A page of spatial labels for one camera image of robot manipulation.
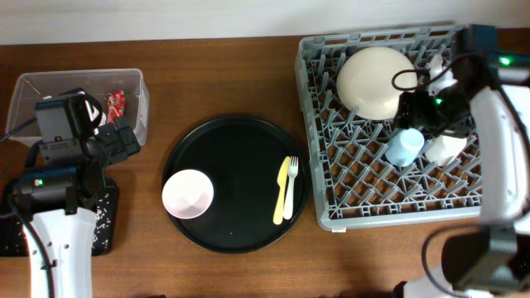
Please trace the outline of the red snack wrapper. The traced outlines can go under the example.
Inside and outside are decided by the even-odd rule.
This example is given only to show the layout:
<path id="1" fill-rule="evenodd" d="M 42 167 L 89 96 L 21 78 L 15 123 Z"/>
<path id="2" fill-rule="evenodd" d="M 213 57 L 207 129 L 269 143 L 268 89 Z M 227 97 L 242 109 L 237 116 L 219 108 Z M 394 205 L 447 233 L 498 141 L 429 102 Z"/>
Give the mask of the red snack wrapper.
<path id="1" fill-rule="evenodd" d="M 126 99 L 124 92 L 119 90 L 107 97 L 107 123 L 114 123 L 115 118 L 122 117 L 125 113 Z"/>

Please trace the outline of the white cup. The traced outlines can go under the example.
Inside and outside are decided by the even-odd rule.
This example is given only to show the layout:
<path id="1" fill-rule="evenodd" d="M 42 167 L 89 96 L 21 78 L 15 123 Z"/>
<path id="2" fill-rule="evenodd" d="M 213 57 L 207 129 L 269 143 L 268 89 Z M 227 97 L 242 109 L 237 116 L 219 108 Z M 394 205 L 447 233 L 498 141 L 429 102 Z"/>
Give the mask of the white cup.
<path id="1" fill-rule="evenodd" d="M 460 154 L 466 144 L 466 138 L 440 135 L 425 151 L 425 157 L 429 162 L 435 162 L 438 166 L 446 166 Z"/>

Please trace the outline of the light blue cup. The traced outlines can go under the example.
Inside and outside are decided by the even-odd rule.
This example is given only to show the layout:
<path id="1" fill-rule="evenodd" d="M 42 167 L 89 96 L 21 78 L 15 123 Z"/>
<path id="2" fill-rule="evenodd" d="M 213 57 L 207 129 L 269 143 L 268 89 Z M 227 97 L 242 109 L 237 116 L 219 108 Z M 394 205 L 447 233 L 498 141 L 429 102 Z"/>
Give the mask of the light blue cup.
<path id="1" fill-rule="evenodd" d="M 424 142 L 425 138 L 419 130 L 402 130 L 389 140 L 388 149 L 385 151 L 386 159 L 395 166 L 409 166 L 420 153 Z"/>

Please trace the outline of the beige plate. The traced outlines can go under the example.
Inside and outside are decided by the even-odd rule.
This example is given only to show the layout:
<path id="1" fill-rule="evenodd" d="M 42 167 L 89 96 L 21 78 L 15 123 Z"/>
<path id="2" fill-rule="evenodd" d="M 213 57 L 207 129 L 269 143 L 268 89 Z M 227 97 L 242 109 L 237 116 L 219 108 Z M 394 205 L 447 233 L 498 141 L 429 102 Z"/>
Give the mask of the beige plate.
<path id="1" fill-rule="evenodd" d="M 398 111 L 402 88 L 417 86 L 412 62 L 389 47 L 362 49 L 345 61 L 336 80 L 342 104 L 364 119 L 393 118 Z"/>

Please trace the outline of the pink bowl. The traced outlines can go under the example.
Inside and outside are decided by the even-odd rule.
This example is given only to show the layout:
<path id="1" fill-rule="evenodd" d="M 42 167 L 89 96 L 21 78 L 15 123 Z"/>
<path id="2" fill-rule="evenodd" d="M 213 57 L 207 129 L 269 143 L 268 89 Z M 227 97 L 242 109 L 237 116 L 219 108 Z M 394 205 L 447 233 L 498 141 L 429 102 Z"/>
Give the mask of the pink bowl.
<path id="1" fill-rule="evenodd" d="M 173 217 L 194 219 L 213 203 L 214 185 L 201 171 L 178 171 L 164 183 L 161 199 L 165 210 Z"/>

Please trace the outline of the white plastic fork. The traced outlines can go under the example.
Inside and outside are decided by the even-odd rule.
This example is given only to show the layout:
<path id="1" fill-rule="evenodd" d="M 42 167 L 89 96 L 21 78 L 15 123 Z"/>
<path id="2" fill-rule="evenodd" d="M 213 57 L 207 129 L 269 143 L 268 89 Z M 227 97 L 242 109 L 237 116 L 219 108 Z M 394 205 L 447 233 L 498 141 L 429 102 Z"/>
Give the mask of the white plastic fork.
<path id="1" fill-rule="evenodd" d="M 297 156 L 292 156 L 290 158 L 290 164 L 289 164 L 288 171 L 287 171 L 288 184 L 287 184 L 287 192 L 286 192 L 285 204 L 284 204 L 284 210 L 283 210 L 284 219 L 291 219 L 293 215 L 294 184 L 295 184 L 295 179 L 298 175 L 298 169 L 299 169 L 299 158 Z"/>

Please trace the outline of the yellow plastic knife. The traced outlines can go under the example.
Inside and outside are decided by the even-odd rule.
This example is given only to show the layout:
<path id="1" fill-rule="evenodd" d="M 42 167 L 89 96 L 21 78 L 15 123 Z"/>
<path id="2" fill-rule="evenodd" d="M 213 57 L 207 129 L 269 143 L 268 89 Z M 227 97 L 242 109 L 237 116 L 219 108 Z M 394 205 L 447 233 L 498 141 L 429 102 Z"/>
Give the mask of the yellow plastic knife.
<path id="1" fill-rule="evenodd" d="M 284 199 L 285 199 L 285 188 L 286 188 L 286 182 L 287 182 L 287 172 L 290 165 L 291 158 L 289 156 L 286 156 L 283 160 L 281 167 L 279 169 L 278 175 L 277 175 L 277 184 L 279 187 L 278 191 L 278 197 L 276 206 L 274 209 L 274 214 L 272 221 L 276 225 L 280 225 L 283 220 L 283 208 L 284 208 Z"/>

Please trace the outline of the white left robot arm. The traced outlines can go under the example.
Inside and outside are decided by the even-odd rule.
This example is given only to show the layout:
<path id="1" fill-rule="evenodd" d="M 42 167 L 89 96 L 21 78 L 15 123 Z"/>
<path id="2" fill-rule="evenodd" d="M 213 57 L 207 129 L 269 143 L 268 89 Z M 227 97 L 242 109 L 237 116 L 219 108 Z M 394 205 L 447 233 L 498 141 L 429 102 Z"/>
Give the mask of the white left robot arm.
<path id="1" fill-rule="evenodd" d="M 54 124 L 40 116 L 37 122 L 42 139 L 7 200 L 26 235 L 31 296 L 91 297 L 99 217 L 119 197 L 104 172 L 140 146 L 125 117 L 100 127 L 82 117 Z"/>

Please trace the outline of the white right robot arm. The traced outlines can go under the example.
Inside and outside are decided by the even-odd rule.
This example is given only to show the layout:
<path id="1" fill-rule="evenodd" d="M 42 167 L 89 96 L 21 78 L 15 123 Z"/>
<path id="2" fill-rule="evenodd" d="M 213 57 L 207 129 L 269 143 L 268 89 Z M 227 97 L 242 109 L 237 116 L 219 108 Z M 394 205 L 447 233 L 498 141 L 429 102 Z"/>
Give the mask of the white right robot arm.
<path id="1" fill-rule="evenodd" d="M 482 158 L 483 199 L 478 223 L 449 237 L 441 265 L 422 260 L 423 278 L 404 281 L 396 297 L 494 297 L 529 290 L 529 126 L 517 101 L 529 100 L 527 55 L 478 51 L 448 66 L 431 61 L 425 84 L 404 87 L 395 120 L 432 136 L 473 128 Z M 473 118 L 472 126 L 466 124 Z"/>

